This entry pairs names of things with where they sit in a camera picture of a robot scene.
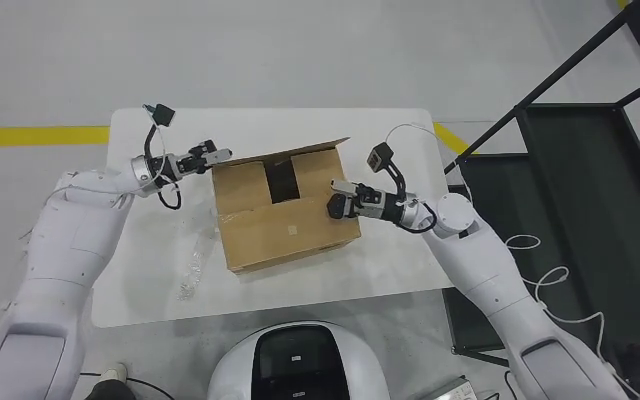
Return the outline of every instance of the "cardboard box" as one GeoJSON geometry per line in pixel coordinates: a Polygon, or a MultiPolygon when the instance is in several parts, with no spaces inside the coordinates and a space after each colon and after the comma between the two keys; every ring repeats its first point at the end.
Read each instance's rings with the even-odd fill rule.
{"type": "Polygon", "coordinates": [[[244,273],[321,253],[360,237],[357,219],[329,218],[331,180],[345,179],[336,146],[348,138],[213,168],[227,268],[244,273]]]}

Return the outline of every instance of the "black wire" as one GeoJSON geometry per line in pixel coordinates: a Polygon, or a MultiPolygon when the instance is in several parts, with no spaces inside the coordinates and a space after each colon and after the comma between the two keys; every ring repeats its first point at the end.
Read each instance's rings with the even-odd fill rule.
{"type": "Polygon", "coordinates": [[[513,391],[513,388],[511,387],[511,384],[509,383],[509,379],[507,379],[507,377],[509,376],[510,373],[511,373],[511,370],[507,370],[507,372],[504,373],[504,383],[507,384],[507,387],[511,391],[511,395],[513,396],[513,399],[514,400],[518,400],[518,397],[516,396],[516,392],[513,391]]]}
{"type": "Polygon", "coordinates": [[[151,159],[151,139],[153,139],[153,135],[156,133],[156,125],[152,124],[149,133],[147,133],[147,137],[144,139],[144,157],[147,159],[151,159]]]}
{"type": "Polygon", "coordinates": [[[180,188],[178,187],[178,184],[175,183],[175,182],[171,182],[171,183],[173,183],[173,186],[176,189],[178,189],[176,191],[176,197],[178,198],[178,201],[177,201],[176,205],[172,206],[171,204],[168,204],[167,201],[162,196],[162,192],[158,192],[158,198],[160,199],[160,202],[162,203],[162,205],[164,205],[168,209],[170,209],[170,210],[178,210],[178,209],[180,209],[180,207],[182,207],[182,195],[180,194],[180,188]]]}
{"type": "Polygon", "coordinates": [[[427,231],[430,231],[431,229],[433,229],[434,226],[436,226],[436,223],[438,222],[438,217],[436,217],[436,213],[433,212],[433,210],[431,209],[431,207],[429,207],[429,205],[427,203],[421,203],[423,206],[427,207],[427,210],[429,210],[429,212],[431,213],[431,216],[433,217],[433,221],[431,221],[431,224],[429,224],[429,226],[427,226],[426,228],[422,228],[422,229],[411,229],[411,228],[407,228],[406,226],[402,225],[401,222],[398,222],[396,224],[396,226],[400,229],[403,229],[409,233],[424,233],[427,231]]]}
{"type": "MultiPolygon", "coordinates": [[[[147,161],[147,165],[149,166],[149,169],[151,168],[151,159],[153,158],[153,156],[151,155],[151,140],[153,139],[153,136],[156,133],[156,125],[152,124],[151,125],[151,129],[149,129],[149,133],[147,133],[147,137],[144,139],[144,158],[147,161]]],[[[156,179],[159,179],[160,181],[162,181],[162,178],[160,176],[158,176],[156,179]]],[[[171,205],[169,203],[167,203],[167,201],[164,199],[164,197],[162,196],[162,192],[158,192],[158,198],[160,199],[160,202],[162,203],[162,205],[164,205],[165,207],[167,207],[170,210],[179,210],[180,207],[182,207],[182,195],[180,194],[180,188],[178,187],[178,184],[176,182],[171,182],[173,183],[173,186],[178,189],[177,191],[177,203],[176,205],[171,205]]]]}
{"type": "MultiPolygon", "coordinates": [[[[95,372],[81,372],[80,376],[101,376],[101,374],[97,374],[95,372]]],[[[135,379],[135,378],[127,378],[127,381],[131,381],[131,382],[135,382],[135,383],[139,383],[141,385],[145,385],[150,387],[151,389],[155,389],[158,392],[164,394],[165,396],[167,396],[167,398],[171,399],[171,400],[176,400],[173,398],[173,396],[171,396],[169,393],[165,392],[164,390],[160,389],[159,387],[157,387],[156,385],[149,383],[149,382],[145,382],[141,379],[135,379]]]]}

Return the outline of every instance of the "person's foot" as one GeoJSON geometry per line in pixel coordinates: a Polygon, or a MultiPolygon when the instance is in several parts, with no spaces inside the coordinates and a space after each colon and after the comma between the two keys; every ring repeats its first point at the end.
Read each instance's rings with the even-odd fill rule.
{"type": "Polygon", "coordinates": [[[100,380],[98,380],[98,382],[110,381],[110,380],[116,380],[122,383],[126,383],[127,367],[125,367],[124,364],[121,364],[121,363],[116,363],[112,365],[111,367],[109,367],[109,369],[104,371],[102,375],[100,375],[100,380]]]}

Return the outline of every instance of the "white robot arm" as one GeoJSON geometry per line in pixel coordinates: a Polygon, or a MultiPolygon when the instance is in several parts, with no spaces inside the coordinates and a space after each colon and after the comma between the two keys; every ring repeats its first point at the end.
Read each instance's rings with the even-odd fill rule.
{"type": "Polygon", "coordinates": [[[494,230],[458,194],[432,209],[411,200],[386,143],[367,163],[389,172],[397,193],[333,181],[332,218],[364,216],[422,234],[453,285],[488,318],[508,354],[509,368],[528,399],[627,399],[607,365],[582,341],[558,327],[529,294],[515,260],[494,230]],[[459,234],[465,231],[466,236],[459,234]]]}
{"type": "MultiPolygon", "coordinates": [[[[167,126],[171,118],[162,117],[154,112],[154,121],[167,126]]],[[[80,317],[113,256],[134,196],[159,193],[231,156],[211,141],[182,156],[151,157],[148,143],[145,153],[120,173],[67,173],[58,181],[31,234],[27,274],[0,320],[1,400],[71,397],[84,360],[80,317]]]]}

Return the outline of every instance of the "white table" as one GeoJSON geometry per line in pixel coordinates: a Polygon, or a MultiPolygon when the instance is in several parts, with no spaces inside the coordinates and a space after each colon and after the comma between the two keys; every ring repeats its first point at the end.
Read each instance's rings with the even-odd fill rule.
{"type": "MultiPolygon", "coordinates": [[[[371,172],[365,160],[392,127],[406,122],[433,126],[429,113],[417,109],[177,109],[163,135],[167,152],[184,154],[211,138],[218,147],[232,149],[235,158],[350,136],[338,146],[347,179],[395,191],[391,178],[371,172]]],[[[141,108],[113,115],[109,168],[122,168],[141,154],[149,126],[141,108]]],[[[389,144],[409,191],[431,202],[446,192],[431,135],[401,128],[389,144]]],[[[159,140],[154,139],[152,152],[161,154],[159,140]]],[[[179,211],[164,208],[155,195],[134,202],[113,260],[94,285],[95,325],[131,325],[451,286],[419,235],[361,218],[362,237],[342,249],[241,276],[227,270],[217,235],[195,295],[178,300],[196,241],[215,223],[210,173],[189,176],[180,187],[179,211]]]]}

